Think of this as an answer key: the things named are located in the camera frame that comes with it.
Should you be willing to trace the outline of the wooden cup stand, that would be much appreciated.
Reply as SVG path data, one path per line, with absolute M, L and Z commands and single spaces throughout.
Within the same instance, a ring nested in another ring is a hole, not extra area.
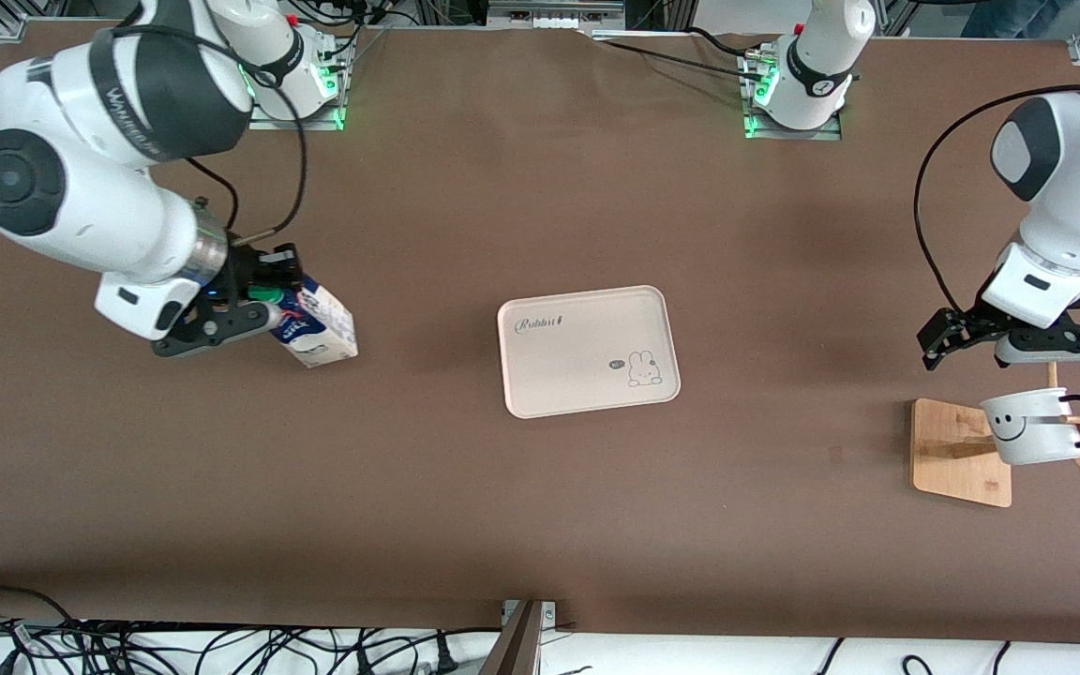
M 1058 365 L 1047 364 L 1047 384 L 1062 387 Z M 981 406 L 917 399 L 908 406 L 908 468 L 913 488 L 964 503 L 1005 508 L 1013 502 L 1015 467 L 1001 460 Z M 1080 458 L 1071 462 L 1080 472 Z

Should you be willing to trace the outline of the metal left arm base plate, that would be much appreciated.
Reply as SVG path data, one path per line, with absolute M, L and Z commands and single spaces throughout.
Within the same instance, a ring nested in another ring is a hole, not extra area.
M 791 129 L 775 121 L 761 106 L 761 99 L 768 96 L 769 91 L 785 80 L 774 60 L 772 52 L 760 50 L 746 50 L 744 55 L 735 57 L 741 73 L 757 76 L 757 80 L 739 78 L 745 137 L 750 140 L 840 141 L 843 125 L 839 110 L 832 112 L 821 127 Z

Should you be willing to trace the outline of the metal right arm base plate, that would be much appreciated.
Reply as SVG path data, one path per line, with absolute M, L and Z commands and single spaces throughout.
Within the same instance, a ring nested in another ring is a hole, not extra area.
M 354 38 L 289 25 L 289 50 L 265 65 L 262 82 L 247 77 L 254 99 L 249 129 L 345 129 Z

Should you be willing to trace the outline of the blue white milk carton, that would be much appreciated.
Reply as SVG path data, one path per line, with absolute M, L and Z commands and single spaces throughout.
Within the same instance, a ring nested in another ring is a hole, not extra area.
M 353 315 L 312 276 L 303 276 L 299 291 L 252 286 L 247 293 L 254 302 L 276 305 L 281 315 L 269 334 L 306 368 L 359 354 Z

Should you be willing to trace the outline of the white smiley face cup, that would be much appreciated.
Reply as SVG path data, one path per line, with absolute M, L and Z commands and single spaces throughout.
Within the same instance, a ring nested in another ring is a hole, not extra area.
M 1080 394 L 1063 387 L 1026 390 L 983 401 L 981 409 L 1004 464 L 1080 458 Z

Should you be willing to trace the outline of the person in blue trousers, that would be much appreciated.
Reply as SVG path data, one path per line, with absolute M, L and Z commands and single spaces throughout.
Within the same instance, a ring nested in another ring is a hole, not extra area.
M 1044 38 L 1059 14 L 1079 0 L 982 0 L 960 38 Z

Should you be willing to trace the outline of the grey power strip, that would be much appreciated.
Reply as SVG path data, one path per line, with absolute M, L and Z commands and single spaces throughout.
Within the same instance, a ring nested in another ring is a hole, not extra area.
M 494 29 L 625 30 L 624 0 L 486 0 Z

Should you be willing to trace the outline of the cream rabbit print tray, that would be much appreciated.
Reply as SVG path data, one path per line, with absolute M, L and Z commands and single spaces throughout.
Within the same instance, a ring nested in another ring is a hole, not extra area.
M 519 419 L 665 403 L 681 392 L 653 286 L 535 296 L 497 313 L 507 411 Z

